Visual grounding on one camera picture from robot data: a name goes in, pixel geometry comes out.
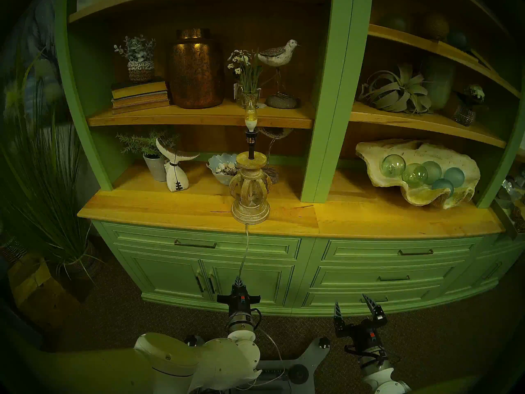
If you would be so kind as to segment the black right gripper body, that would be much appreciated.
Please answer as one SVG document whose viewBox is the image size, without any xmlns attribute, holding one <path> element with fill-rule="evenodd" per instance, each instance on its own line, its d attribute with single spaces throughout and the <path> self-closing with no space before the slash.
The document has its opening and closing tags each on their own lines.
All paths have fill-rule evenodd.
<svg viewBox="0 0 525 394">
<path fill-rule="evenodd" d="M 382 346 L 382 341 L 378 329 L 386 323 L 373 323 L 372 319 L 364 319 L 360 324 L 346 324 L 344 328 L 336 328 L 337 338 L 350 338 L 352 345 L 345 345 L 346 353 L 364 353 L 368 349 Z"/>
</svg>

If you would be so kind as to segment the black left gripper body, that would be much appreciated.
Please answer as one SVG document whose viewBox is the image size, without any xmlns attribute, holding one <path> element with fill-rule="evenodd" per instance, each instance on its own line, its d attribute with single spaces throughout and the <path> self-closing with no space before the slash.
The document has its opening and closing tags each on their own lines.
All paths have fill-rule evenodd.
<svg viewBox="0 0 525 394">
<path fill-rule="evenodd" d="M 216 296 L 216 301 L 219 304 L 228 306 L 228 314 L 251 314 L 251 306 L 257 305 L 261 301 L 260 295 L 249 295 L 245 288 L 234 290 L 230 295 Z"/>
</svg>

